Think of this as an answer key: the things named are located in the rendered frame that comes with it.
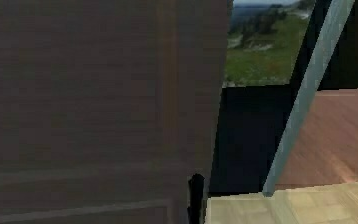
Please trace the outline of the dark brown room door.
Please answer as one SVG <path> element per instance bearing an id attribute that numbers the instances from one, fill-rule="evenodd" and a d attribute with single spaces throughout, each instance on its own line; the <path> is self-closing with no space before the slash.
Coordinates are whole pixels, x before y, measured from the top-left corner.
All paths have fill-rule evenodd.
<path id="1" fill-rule="evenodd" d="M 0 0 L 0 224 L 205 224 L 227 0 Z"/>

